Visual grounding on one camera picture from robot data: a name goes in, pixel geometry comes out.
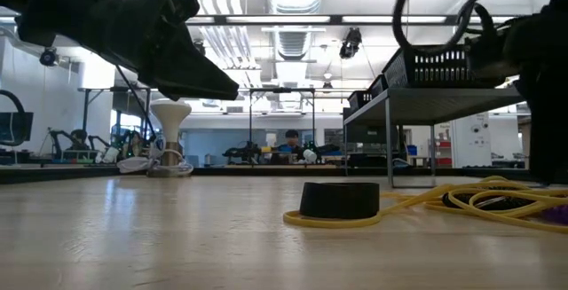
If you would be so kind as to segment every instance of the red object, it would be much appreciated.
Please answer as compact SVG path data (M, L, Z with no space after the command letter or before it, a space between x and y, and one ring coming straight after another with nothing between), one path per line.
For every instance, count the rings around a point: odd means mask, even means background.
M452 159L451 158L436 158L437 165L451 165Z

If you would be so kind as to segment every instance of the ceiling light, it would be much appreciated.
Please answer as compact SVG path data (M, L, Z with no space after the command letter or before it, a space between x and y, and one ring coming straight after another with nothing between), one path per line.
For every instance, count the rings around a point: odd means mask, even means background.
M0 23L2 24L14 24L16 21L13 16L0 16Z
M328 23L329 16L319 16L319 15L271 15L271 16L228 16L226 18L227 23L233 24L317 24L317 23Z
M200 24L210 24L215 23L215 18L210 16L195 16L191 19L187 20L185 23L193 24L193 23L200 23Z
M446 16L403 16L402 23L443 23ZM392 16L343 16L343 23L391 23Z
M514 19L514 17L511 17L511 16L493 16L493 17L491 17L491 19L493 20L494 24L502 24L502 23L504 23L508 20ZM479 23L481 23L481 19L477 16L473 16L469 19L469 23L479 24Z
M265 33L323 33L326 32L324 27L262 27L260 29Z

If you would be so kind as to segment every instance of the black cable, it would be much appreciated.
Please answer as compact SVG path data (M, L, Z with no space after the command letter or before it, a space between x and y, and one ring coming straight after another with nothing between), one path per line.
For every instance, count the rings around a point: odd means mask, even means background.
M488 188L489 190L505 190L505 191L518 191L518 189L516 188L508 188L508 187L490 187ZM454 197L466 204L469 204L469 200L471 199L471 197L473 197L473 195L475 195L475 193L459 193L454 195ZM491 199L495 199L492 200L492 202L489 202L487 204L484 205L484 203L486 201L489 201ZM442 196L442 202L444 203L444 206L448 207L448 208L459 208L457 205L455 205L449 198L449 194L445 193L444 196ZM517 197L505 197L505 198L496 198L495 196L492 197L488 197L488 198L482 198L480 200L477 200L476 202L476 207L483 209L483 210L487 210L487 211L494 211L494 210L510 210L510 209L516 209L516 208L521 208L527 205L530 205L534 203L534 200L526 200L523 198L517 198Z
M26 137L28 137L29 132L31 131L31 129L28 129L26 126L26 111L24 111L24 106L21 104L20 100L16 97L16 95L12 94L11 92L9 92L8 90L0 90L0 95L4 95L7 98L9 98L12 103L16 106L16 110L18 110L18 118L20 119L20 125L24 126L24 130L21 133L21 137L18 138L18 140L16 140L15 138L13 138L13 141L0 141L0 145L6 145L6 146L10 146L10 147L15 147L18 145L22 145L24 143L24 141L26 140Z
M450 40L437 47L429 47L428 49L414 46L406 39L404 31L402 30L402 13L404 11L404 6L406 0L397 0L394 5L394 11L392 14L392 33L396 38L398 44L402 49L411 50L416 55L422 56L431 56L431 55L438 55L449 51L452 47L454 47L461 39L463 34L466 32L466 29L469 25L469 19L471 18L471 13L474 10L474 4L477 0L468 0L460 9L457 16L456 24L459 24L454 35Z
M130 91L132 92L132 94L134 94L134 98L136 99L136 102L138 103L138 105L140 106L140 109L142 110L142 114L144 114L144 118L146 119L146 123L148 124L148 127L150 127L150 131L152 132L152 136L155 137L156 133L154 132L154 126L152 126L152 122L150 121L150 117L148 116L148 112L146 111L146 109L144 108L144 105L142 105L142 100L140 100L140 98L138 97L138 94L136 93L136 91L134 90L134 87L132 87L132 84L130 83L130 81L128 80L128 78L126 78L126 76L124 75L124 72L122 71L121 67L119 67L118 65L116 65L116 69L118 70L118 73L121 75L122 79L124 80L124 82L126 82L126 85L128 86L128 88L130 89Z
M493 18L489 14L489 11L482 4L477 3L474 4L473 9L481 20L482 29L466 28L465 32L478 35L497 35L497 27L494 26Z

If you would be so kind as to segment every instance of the yellow hose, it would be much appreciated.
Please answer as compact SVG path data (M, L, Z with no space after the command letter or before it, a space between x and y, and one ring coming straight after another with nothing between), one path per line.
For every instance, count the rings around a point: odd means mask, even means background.
M490 190L489 188L516 188L515 191ZM449 208L441 201L441 197L448 192L448 198L460 208ZM466 204L458 200L455 195L469 193L473 196ZM475 207L477 200L487 197L515 197L535 202L520 208L509 210L487 211ZM420 195L405 195L396 192L385 192L381 198L391 198L398 201L394 206L379 211L375 216L357 220L318 219L307 218L300 215L299 211L289 211L284 214L285 223L313 228L358 228L365 227L381 221L383 216L391 214L401 208L408 208L423 204L427 209L444 211L450 214L478 216L484 219L508 223L525 228L533 228L543 231L568 233L568 226L529 221L527 216L538 215L541 211L568 205L568 190L534 190L524 184L511 182L501 176L490 176L475 184L443 184Z

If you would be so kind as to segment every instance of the black puck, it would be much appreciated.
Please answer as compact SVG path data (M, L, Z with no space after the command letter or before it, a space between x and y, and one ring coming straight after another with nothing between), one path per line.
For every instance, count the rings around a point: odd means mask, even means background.
M326 219L364 219L379 211L379 184L305 183L300 215Z

